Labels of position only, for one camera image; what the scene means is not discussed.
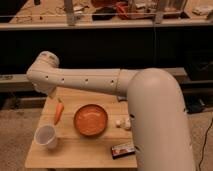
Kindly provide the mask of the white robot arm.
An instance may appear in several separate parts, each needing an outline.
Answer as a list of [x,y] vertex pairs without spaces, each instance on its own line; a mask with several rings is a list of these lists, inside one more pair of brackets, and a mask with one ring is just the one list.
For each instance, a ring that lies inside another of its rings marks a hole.
[[47,96],[65,87],[125,97],[138,171],[196,171],[183,93],[168,71],[61,69],[59,58],[43,51],[26,75]]

